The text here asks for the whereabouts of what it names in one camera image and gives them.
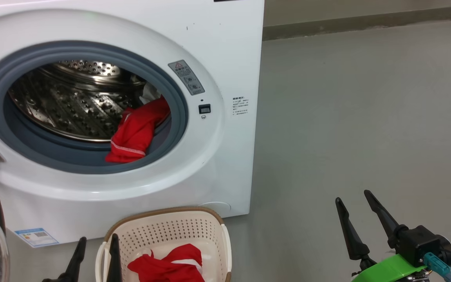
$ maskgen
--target red garment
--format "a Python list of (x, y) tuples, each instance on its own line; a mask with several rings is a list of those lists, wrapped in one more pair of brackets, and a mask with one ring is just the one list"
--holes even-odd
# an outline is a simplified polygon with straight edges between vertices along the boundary
[(128, 264), (138, 273), (140, 282), (204, 282), (201, 251), (191, 244), (174, 248), (164, 259), (155, 259), (154, 253), (142, 255)]
[(134, 110), (127, 108), (111, 138), (111, 152), (106, 162), (129, 163), (145, 157), (154, 136), (154, 128), (170, 113), (170, 107), (161, 97)]

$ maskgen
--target wall baseboard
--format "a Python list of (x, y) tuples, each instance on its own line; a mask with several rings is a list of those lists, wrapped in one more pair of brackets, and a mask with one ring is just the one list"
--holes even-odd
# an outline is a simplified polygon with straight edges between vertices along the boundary
[(451, 7), (373, 14), (351, 18), (271, 25), (263, 28), (263, 40), (286, 39), (373, 28), (398, 27), (423, 22), (451, 21)]

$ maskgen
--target stainless steel drum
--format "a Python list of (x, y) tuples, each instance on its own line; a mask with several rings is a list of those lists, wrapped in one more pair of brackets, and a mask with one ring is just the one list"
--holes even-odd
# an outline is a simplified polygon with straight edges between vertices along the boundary
[(112, 64), (71, 60), (26, 73), (8, 94), (46, 130), (82, 141), (108, 142), (124, 109), (147, 101), (145, 84), (144, 79)]

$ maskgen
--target warning label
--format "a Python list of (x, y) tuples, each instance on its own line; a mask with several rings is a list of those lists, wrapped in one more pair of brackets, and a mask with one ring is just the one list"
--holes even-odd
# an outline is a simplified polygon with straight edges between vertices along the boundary
[(195, 73), (191, 70), (186, 61), (180, 60), (178, 62), (169, 63), (168, 66), (180, 77), (191, 95), (204, 93), (201, 82), (199, 82)]
[(248, 102), (249, 100), (244, 96), (233, 98), (233, 116), (240, 114), (248, 114)]

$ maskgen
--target laundry basket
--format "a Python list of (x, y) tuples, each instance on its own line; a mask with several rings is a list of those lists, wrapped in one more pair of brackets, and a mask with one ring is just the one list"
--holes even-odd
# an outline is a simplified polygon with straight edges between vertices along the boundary
[(162, 259), (178, 246), (193, 244), (202, 253), (202, 275), (206, 282), (231, 280), (231, 242), (222, 218), (204, 207), (182, 207), (127, 217), (107, 232), (95, 262), (96, 282), (105, 282), (109, 270), (112, 234), (119, 237), (123, 282), (138, 282), (138, 274), (127, 265), (144, 253)]

